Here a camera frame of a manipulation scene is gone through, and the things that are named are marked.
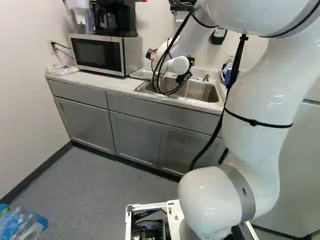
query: electrical outlet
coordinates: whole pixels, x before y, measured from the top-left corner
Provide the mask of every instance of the electrical outlet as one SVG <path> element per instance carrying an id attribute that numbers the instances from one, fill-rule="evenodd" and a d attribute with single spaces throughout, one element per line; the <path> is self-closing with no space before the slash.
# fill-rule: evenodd
<path id="1" fill-rule="evenodd" d="M 54 48 L 52 47 L 51 42 L 55 42 L 55 41 L 54 40 L 47 40 L 46 41 L 46 43 L 48 44 L 51 55 L 54 55 L 56 52 L 55 52 Z"/>

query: baseboard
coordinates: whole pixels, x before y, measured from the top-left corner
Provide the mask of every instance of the baseboard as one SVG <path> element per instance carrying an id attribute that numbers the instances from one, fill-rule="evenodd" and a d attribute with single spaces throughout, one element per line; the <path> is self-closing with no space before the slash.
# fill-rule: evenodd
<path id="1" fill-rule="evenodd" d="M 152 168 L 152 167 L 137 163 L 135 161 L 131 161 L 131 160 L 122 158 L 120 156 L 111 155 L 111 154 L 109 154 L 107 152 L 100 151 L 98 149 L 92 148 L 90 146 L 83 145 L 83 144 L 75 142 L 75 141 L 73 141 L 72 144 L 74 146 L 76 146 L 76 147 L 78 147 L 80 149 L 83 149 L 85 151 L 88 151 L 88 152 L 90 152 L 92 154 L 96 154 L 96 155 L 99 155 L 99 156 L 101 156 L 103 158 L 107 158 L 109 160 L 113 160 L 113 161 L 117 161 L 117 162 L 123 163 L 125 165 L 130 166 L 130 167 L 133 167 L 133 168 L 136 168 L 136 169 L 140 169 L 140 170 L 143 170 L 145 172 L 149 172 L 151 174 L 157 175 L 158 177 L 161 177 L 161 178 L 164 178 L 164 179 L 168 179 L 168 180 L 176 182 L 176 183 L 179 183 L 180 180 L 181 180 L 180 176 L 175 176 L 175 175 L 172 175 L 170 173 L 163 172 L 161 170 L 158 170 L 158 169 L 155 169 L 155 168 Z"/>
<path id="2" fill-rule="evenodd" d="M 274 230 L 270 230 L 270 229 L 267 229 L 267 228 L 264 228 L 262 226 L 257 226 L 257 225 L 254 225 L 252 224 L 253 226 L 253 229 L 255 230 L 260 230 L 262 232 L 266 232 L 266 233 L 270 233 L 270 234 L 273 234 L 277 237 L 281 237 L 283 239 L 290 239 L 290 240 L 311 240 L 311 236 L 308 235 L 308 236 L 305 236 L 305 237 L 295 237 L 295 236 L 291 236 L 291 235 L 287 235 L 285 233 L 282 233 L 282 232 L 278 232 L 278 231 L 274 231 Z"/>
<path id="3" fill-rule="evenodd" d="M 59 160 L 64 154 L 66 154 L 71 148 L 72 143 L 69 141 L 66 145 L 55 152 L 44 163 L 42 163 L 36 170 L 34 170 L 29 176 L 27 176 L 22 182 L 20 182 L 14 189 L 12 189 L 7 195 L 5 195 L 0 203 L 10 204 L 19 194 L 21 194 L 34 180 L 46 171 L 52 164 Z"/>

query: stainless steel sink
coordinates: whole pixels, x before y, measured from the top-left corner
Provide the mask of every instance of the stainless steel sink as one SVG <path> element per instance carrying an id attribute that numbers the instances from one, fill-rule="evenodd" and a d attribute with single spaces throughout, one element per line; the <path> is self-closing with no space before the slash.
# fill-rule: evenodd
<path id="1" fill-rule="evenodd" d="M 135 91 L 152 95 L 161 95 L 154 90 L 152 84 L 152 82 L 143 83 L 137 87 Z M 162 92 L 171 91 L 177 86 L 178 83 L 176 83 L 175 77 L 164 76 L 160 79 L 160 89 Z M 217 103 L 220 101 L 219 94 L 214 84 L 192 78 L 190 78 L 176 93 L 168 97 L 174 99 L 193 99 L 206 103 Z"/>

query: coffee maker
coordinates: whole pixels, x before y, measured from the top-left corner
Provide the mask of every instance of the coffee maker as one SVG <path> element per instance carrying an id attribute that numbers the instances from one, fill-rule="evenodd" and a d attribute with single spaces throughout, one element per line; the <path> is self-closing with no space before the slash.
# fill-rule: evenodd
<path id="1" fill-rule="evenodd" d="M 135 0 L 92 0 L 96 35 L 137 37 Z"/>

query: faucet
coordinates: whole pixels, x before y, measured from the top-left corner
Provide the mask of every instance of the faucet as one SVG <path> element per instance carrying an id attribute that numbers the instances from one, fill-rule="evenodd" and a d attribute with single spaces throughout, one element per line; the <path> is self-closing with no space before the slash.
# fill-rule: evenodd
<path id="1" fill-rule="evenodd" d="M 209 82 L 209 77 L 210 77 L 210 76 L 209 76 L 208 74 L 204 75 L 204 78 L 203 78 L 202 82 L 203 82 L 203 83 Z"/>

